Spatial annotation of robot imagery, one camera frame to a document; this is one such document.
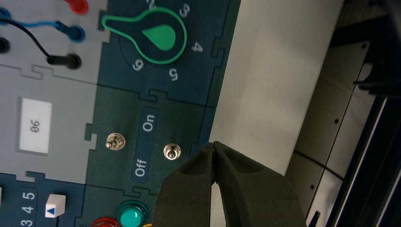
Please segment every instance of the dial number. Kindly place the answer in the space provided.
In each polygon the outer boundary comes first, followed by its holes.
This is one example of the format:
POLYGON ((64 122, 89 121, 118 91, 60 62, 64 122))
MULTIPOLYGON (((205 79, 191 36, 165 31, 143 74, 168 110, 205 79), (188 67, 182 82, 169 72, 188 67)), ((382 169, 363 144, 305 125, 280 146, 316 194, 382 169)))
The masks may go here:
POLYGON ((156 8, 155 0, 146 0, 146 3, 149 5, 149 9, 156 8))
POLYGON ((170 69, 169 74, 170 74, 170 77, 171 77, 171 81, 176 81, 176 80, 178 80, 178 72, 177 72, 177 69, 170 69))
POLYGON ((191 11, 191 7, 188 4, 184 4, 183 8, 180 9, 180 16, 185 18, 188 16, 188 13, 191 11))
POLYGON ((195 42, 195 45, 192 47, 194 52, 203 52, 203 47, 198 43, 195 42))
POLYGON ((132 68, 135 71, 141 71, 141 69, 143 69, 143 61, 141 59, 137 59, 135 64, 132 65, 132 68))

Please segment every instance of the gray panel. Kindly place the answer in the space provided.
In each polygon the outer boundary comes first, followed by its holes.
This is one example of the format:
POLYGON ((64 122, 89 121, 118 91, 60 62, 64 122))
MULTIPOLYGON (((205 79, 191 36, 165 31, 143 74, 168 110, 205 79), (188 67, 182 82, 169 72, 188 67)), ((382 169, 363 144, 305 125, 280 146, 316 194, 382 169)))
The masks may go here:
POLYGON ((86 123, 92 123, 96 85, 53 75, 33 66, 38 78, 21 76, 21 70, 0 65, 0 172, 32 181, 26 171, 45 173, 47 179, 85 183, 89 149, 96 137, 85 141, 86 123), (21 98, 52 103, 49 153, 19 150, 21 98))
POLYGON ((325 164, 347 108, 350 94, 319 79, 312 96, 295 150, 325 164))
POLYGON ((328 49, 319 78, 328 79, 350 92, 364 62, 369 42, 328 49))
MULTIPOLYGON (((358 80, 364 80, 371 69, 371 65, 365 64, 358 80)), ((327 167, 342 177, 345 177, 374 100, 375 96, 368 91, 355 88, 327 162, 327 167)))
MULTIPOLYGON (((65 34, 50 26, 29 30, 49 54, 66 55, 73 52, 81 57, 82 66, 78 70, 69 70, 64 66, 51 66, 55 75, 97 83, 102 41, 107 41, 110 36, 109 32, 97 29, 99 11, 107 9, 107 0, 91 1, 89 12, 85 16, 74 14, 69 5, 62 0, 6 0, 0 2, 0 7, 10 11, 14 20, 22 22, 58 20, 68 26, 81 26, 85 30, 86 38, 79 44, 73 43, 65 34)), ((37 75, 31 71, 33 65, 50 67, 46 57, 21 30, 10 25, 0 26, 0 36, 10 41, 11 47, 7 54, 0 54, 1 64, 19 68, 26 76, 37 75)))
POLYGON ((296 150, 325 164, 359 75, 368 44, 332 47, 302 125, 296 150))
POLYGON ((298 196, 305 217, 322 172, 323 168, 316 163, 313 163, 299 154, 294 153, 292 155, 286 173, 286 179, 298 196))
POLYGON ((311 209, 309 211, 308 217, 306 218, 306 223, 308 225, 311 222, 315 212, 319 211, 320 217, 317 221, 316 227, 326 226, 334 202, 336 201, 338 192, 340 191, 341 184, 341 179, 339 179, 327 170, 323 172, 322 180, 319 183, 319 187, 316 191, 311 209))

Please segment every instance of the black wire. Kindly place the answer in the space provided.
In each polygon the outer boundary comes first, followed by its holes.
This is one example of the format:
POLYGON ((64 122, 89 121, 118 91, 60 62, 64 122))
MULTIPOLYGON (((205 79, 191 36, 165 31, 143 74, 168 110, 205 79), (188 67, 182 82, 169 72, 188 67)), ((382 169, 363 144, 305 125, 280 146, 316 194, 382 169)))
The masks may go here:
POLYGON ((26 29, 24 26, 20 25, 19 23, 15 22, 15 21, 13 21, 13 20, 6 19, 6 18, 0 18, 0 22, 5 22, 5 23, 8 23, 8 24, 10 24, 10 25, 13 25, 13 26, 15 26, 15 27, 21 29, 21 30, 22 30, 23 32, 25 32, 29 37, 31 37, 31 39, 34 41, 34 43, 36 44, 36 46, 40 49, 40 51, 41 51, 44 55, 46 55, 46 57, 51 58, 50 54, 44 50, 44 48, 42 47, 42 45, 40 45, 40 43, 39 43, 38 40, 35 38, 35 36, 34 36, 30 31, 28 31, 28 29, 26 29))

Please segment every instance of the number 5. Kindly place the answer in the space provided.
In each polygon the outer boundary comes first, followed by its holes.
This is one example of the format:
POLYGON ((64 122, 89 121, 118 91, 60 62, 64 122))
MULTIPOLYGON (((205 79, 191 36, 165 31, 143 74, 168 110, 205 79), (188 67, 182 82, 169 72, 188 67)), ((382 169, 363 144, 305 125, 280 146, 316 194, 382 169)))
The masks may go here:
POLYGON ((33 193, 25 194, 25 192, 24 192, 24 193, 22 193, 22 198, 24 198, 26 200, 33 200, 35 198, 35 194, 33 194, 33 193))

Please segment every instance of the blue triangle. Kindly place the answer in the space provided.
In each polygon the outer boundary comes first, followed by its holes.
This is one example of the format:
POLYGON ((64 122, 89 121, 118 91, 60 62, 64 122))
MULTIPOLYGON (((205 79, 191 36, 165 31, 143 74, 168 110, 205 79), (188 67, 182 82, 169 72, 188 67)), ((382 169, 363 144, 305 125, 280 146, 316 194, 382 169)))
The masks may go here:
POLYGON ((51 213, 51 214, 54 214, 54 213, 56 212, 56 209, 55 209, 55 208, 51 208, 51 209, 48 210, 47 212, 49 212, 49 213, 51 213))

